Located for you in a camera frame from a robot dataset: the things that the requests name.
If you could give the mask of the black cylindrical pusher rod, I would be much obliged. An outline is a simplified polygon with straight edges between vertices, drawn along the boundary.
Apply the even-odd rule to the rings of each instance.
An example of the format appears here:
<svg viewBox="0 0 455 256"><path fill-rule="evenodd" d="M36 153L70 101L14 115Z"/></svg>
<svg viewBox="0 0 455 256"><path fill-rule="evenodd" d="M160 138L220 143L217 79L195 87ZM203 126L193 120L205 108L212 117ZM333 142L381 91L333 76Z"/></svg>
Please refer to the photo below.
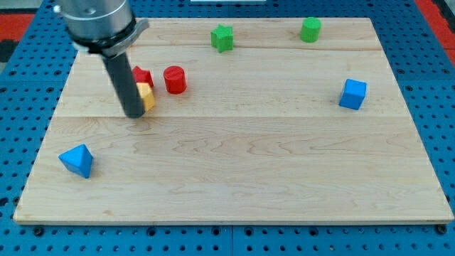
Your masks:
<svg viewBox="0 0 455 256"><path fill-rule="evenodd" d="M126 53L102 59L126 117L137 119L145 109Z"/></svg>

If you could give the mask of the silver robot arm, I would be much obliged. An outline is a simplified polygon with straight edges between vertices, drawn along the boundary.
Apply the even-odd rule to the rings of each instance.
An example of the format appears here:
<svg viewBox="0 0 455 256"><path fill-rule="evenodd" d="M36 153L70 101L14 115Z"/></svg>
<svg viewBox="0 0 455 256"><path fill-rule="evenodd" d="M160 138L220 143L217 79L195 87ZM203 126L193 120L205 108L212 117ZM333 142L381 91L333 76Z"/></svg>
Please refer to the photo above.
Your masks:
<svg viewBox="0 0 455 256"><path fill-rule="evenodd" d="M128 0L57 0L53 12L64 20L78 51L102 58L125 115L143 116L145 106L127 49L149 28L149 22L137 20Z"/></svg>

